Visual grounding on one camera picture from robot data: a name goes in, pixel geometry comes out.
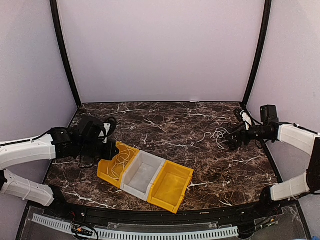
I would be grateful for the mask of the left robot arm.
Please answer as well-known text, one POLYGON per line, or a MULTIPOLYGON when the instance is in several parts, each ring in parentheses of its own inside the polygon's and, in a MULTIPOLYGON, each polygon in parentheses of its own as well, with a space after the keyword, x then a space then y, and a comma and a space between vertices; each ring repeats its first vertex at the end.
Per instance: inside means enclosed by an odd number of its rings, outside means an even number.
POLYGON ((9 167, 69 157, 111 161, 120 152, 115 140, 109 139, 116 127, 114 117, 101 121, 93 116, 84 116, 74 127, 53 127, 39 136, 1 142, 1 194, 50 207, 58 217, 67 218, 71 208, 65 203, 59 187, 33 182, 12 173, 9 167))

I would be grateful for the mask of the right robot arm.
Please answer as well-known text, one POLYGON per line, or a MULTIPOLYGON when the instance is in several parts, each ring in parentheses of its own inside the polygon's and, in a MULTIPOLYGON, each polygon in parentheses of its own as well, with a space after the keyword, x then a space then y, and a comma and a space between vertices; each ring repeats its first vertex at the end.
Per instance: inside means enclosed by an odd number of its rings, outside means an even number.
POLYGON ((251 141, 279 141, 310 156, 306 172, 282 183, 265 187, 254 207, 255 213, 266 217, 283 203, 320 193, 320 134, 295 123, 281 122, 275 105, 260 107, 260 123, 244 110, 236 109, 235 116, 242 124, 225 135, 231 148, 247 146, 251 141))

